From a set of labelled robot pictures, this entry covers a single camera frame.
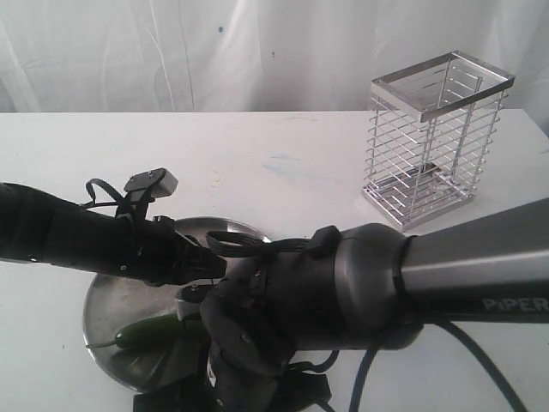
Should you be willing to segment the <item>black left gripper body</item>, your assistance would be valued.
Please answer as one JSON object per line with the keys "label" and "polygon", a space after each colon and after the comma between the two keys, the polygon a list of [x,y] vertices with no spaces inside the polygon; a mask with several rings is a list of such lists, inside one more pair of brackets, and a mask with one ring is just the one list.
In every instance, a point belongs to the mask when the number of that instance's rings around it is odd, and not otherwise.
{"label": "black left gripper body", "polygon": [[176,231],[175,221],[141,221],[124,258],[124,275],[149,286],[183,285],[201,272],[202,248]]}

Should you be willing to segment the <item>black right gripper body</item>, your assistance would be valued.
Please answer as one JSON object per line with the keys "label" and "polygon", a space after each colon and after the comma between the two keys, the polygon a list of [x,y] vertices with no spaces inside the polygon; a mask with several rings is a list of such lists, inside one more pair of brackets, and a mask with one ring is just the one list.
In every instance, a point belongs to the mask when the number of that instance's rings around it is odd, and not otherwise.
{"label": "black right gripper body", "polygon": [[134,396],[134,411],[304,411],[330,410],[326,366],[295,364],[269,382],[191,374],[157,390]]}

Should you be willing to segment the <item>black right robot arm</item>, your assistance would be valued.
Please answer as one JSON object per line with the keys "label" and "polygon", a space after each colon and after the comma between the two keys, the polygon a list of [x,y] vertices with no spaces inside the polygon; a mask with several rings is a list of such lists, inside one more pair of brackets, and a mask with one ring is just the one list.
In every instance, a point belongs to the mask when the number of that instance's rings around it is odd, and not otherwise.
{"label": "black right robot arm", "polygon": [[377,353],[409,346],[427,324],[461,342],[510,407],[525,409],[459,323],[547,321],[547,200],[420,236],[371,223],[270,243],[211,232],[207,242],[238,260],[200,305],[210,342],[192,373],[136,396],[134,410],[329,410],[326,371],[342,350],[359,349],[357,410]]}

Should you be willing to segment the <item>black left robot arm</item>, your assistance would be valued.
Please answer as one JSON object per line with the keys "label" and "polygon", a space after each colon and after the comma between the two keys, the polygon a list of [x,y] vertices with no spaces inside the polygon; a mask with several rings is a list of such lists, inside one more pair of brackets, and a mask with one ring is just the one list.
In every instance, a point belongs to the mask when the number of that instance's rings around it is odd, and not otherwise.
{"label": "black left robot arm", "polygon": [[34,188],[1,185],[1,258],[134,279],[153,286],[218,279],[226,261],[171,219],[113,217]]}

